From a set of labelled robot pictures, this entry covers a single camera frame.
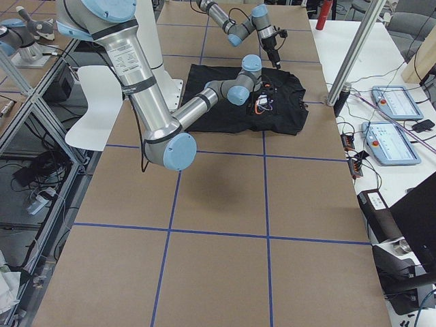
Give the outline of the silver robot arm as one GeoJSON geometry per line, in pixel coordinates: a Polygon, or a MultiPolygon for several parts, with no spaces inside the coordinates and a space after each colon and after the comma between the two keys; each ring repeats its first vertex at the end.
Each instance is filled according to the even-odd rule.
{"type": "Polygon", "coordinates": [[[171,112],[159,77],[161,48],[153,6],[148,1],[57,1],[59,33],[102,46],[122,92],[145,127],[143,158],[169,170],[181,171],[194,161],[197,144],[186,129],[217,102],[243,105],[261,86],[262,61],[256,54],[242,60],[233,80],[214,80],[179,109],[171,112]]]}
{"type": "Polygon", "coordinates": [[[272,25],[265,4],[255,6],[242,23],[233,20],[230,12],[227,13],[221,9],[216,1],[196,1],[196,4],[203,14],[207,14],[221,27],[233,47],[240,46],[255,31],[258,41],[272,66],[276,69],[281,68],[281,58],[276,38],[279,36],[285,40],[287,31],[272,25]]]}

